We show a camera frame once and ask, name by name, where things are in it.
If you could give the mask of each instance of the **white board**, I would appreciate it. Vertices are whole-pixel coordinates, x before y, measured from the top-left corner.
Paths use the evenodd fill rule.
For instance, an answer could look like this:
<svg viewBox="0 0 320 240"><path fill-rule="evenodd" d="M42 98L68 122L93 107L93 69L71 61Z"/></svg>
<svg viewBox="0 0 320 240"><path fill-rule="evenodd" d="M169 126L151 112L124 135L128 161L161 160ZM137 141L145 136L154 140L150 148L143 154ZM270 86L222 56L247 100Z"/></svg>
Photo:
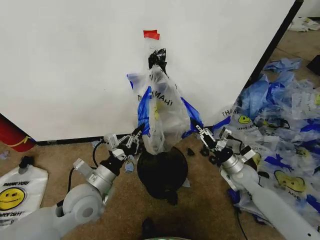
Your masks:
<svg viewBox="0 0 320 240"><path fill-rule="evenodd" d="M205 125L232 104L294 0L0 0L0 113L36 141L136 127L127 73L157 29Z"/></svg>

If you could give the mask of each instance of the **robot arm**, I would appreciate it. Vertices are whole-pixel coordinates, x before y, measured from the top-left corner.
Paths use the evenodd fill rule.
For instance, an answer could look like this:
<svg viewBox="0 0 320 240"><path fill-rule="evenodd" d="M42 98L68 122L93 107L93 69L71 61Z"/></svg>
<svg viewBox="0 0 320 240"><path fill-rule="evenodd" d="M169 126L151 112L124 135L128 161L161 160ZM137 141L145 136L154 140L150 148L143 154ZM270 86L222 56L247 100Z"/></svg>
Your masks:
<svg viewBox="0 0 320 240"><path fill-rule="evenodd" d="M52 207L43 207L1 231L6 240L60 240L76 226L98 220L113 193L113 181L129 155L135 155L144 126L119 141L115 134L105 137L110 157L97 169L80 158L73 163L87 183L71 189L65 199Z"/></svg>
<svg viewBox="0 0 320 240"><path fill-rule="evenodd" d="M235 155L226 147L228 139L234 139L231 131L223 128L219 140L207 129L198 124L200 139L217 157L220 174L237 191L246 189L252 195L252 201L269 222L288 240L319 240L320 234L295 212L275 192L259 185L259 176L250 166L244 164L256 153L246 146Z"/></svg>

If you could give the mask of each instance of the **red fire extinguisher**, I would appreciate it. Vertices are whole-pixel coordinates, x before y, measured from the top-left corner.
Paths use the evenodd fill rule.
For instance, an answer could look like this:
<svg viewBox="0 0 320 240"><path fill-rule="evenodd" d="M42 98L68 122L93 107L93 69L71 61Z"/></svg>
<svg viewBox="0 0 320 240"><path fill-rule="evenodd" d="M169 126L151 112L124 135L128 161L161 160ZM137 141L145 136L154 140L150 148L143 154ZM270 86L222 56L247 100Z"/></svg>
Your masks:
<svg viewBox="0 0 320 240"><path fill-rule="evenodd" d="M25 152L36 144L31 137L2 115L0 115L0 141L17 152Z"/></svg>

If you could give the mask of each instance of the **smiley face bag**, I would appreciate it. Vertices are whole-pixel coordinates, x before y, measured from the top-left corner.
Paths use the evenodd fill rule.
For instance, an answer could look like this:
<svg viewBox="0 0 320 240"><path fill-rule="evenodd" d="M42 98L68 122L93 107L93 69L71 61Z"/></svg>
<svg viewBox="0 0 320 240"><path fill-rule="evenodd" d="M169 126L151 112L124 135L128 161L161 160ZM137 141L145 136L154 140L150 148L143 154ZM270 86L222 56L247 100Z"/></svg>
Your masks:
<svg viewBox="0 0 320 240"><path fill-rule="evenodd" d="M32 165L0 178L0 232L40 207L47 181L48 172Z"/></svg>

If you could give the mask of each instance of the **cable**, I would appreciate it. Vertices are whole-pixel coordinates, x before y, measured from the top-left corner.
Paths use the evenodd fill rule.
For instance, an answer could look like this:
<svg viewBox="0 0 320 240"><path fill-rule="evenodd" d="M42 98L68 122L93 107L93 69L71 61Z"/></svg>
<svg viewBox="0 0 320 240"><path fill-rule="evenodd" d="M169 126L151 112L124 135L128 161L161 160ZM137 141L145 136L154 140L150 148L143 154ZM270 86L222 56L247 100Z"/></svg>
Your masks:
<svg viewBox="0 0 320 240"><path fill-rule="evenodd" d="M239 209L235 209L235 214L236 214L236 219L238 220L238 223L239 223L239 226L240 226L241 232L242 232L242 234L243 234L243 236L244 236L245 240L248 240L247 235L246 235L246 233L245 233L244 229L243 229L243 228L242 228L242 226L241 226L241 222L240 222L240 218L239 218Z"/></svg>
<svg viewBox="0 0 320 240"><path fill-rule="evenodd" d="M237 141L237 142L240 143L240 145L239 145L239 154L240 154L241 149L242 149L242 145L243 145L244 143L243 143L240 139L237 139L237 138L235 138L235 137L233 137L233 136L231 136L231 135L229 135L229 136L227 137L227 139L235 140L235 141Z"/></svg>
<svg viewBox="0 0 320 240"><path fill-rule="evenodd" d="M104 143L105 143L105 140L102 139L102 140L101 140L100 142L98 142L97 145L95 145L95 147L93 148L92 160L93 160L94 165L95 165L96 167L99 166L98 163L97 163L97 161L96 161L96 150L97 150L97 148L99 147L100 144L104 144Z"/></svg>
<svg viewBox="0 0 320 240"><path fill-rule="evenodd" d="M74 168L72 168L72 169L70 170L69 180L68 180L68 190L67 190L66 193L70 192L70 190L71 190L71 179L72 179L72 173L74 172L74 170L75 170Z"/></svg>

